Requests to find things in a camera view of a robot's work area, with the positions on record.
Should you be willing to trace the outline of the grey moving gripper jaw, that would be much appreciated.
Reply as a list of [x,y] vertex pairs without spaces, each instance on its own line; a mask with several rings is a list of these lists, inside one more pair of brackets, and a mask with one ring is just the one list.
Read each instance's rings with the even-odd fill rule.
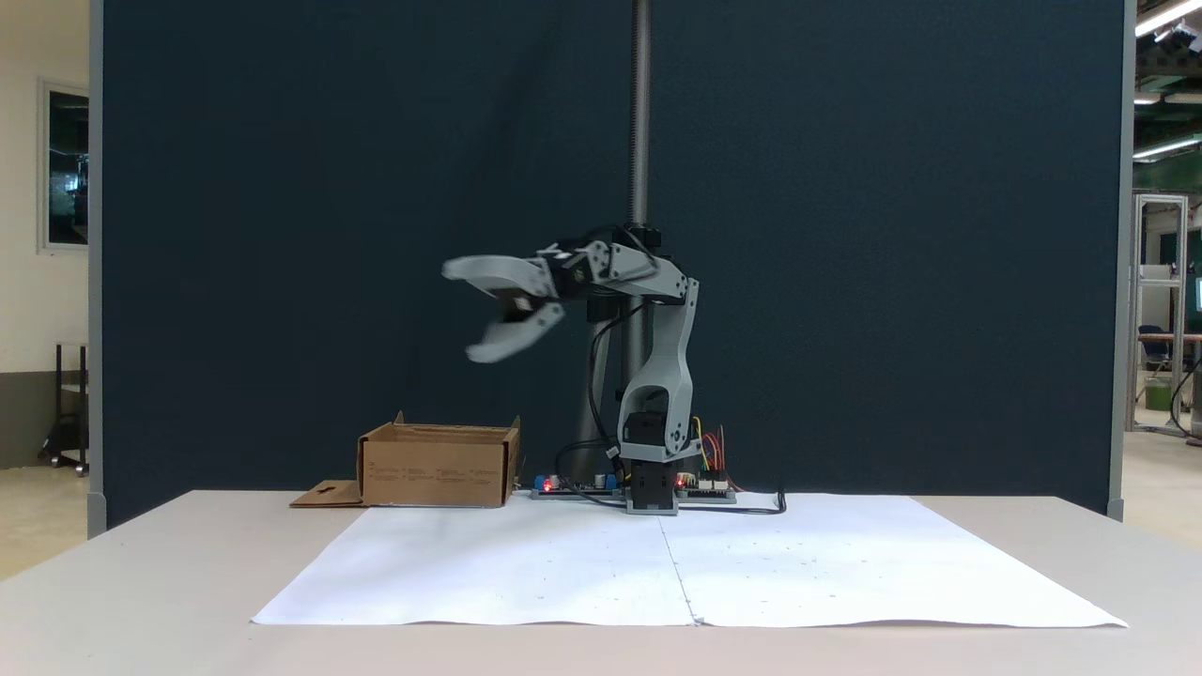
[[465,346],[471,362],[496,363],[537,343],[565,316],[559,302],[506,302],[500,318],[484,326],[481,338]]

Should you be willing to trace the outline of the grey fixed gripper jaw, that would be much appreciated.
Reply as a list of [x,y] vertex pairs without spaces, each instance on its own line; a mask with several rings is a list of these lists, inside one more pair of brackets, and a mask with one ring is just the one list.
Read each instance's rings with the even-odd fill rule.
[[447,281],[464,281],[494,297],[508,295],[549,300],[552,296],[552,277],[540,257],[451,257],[442,263],[441,273]]

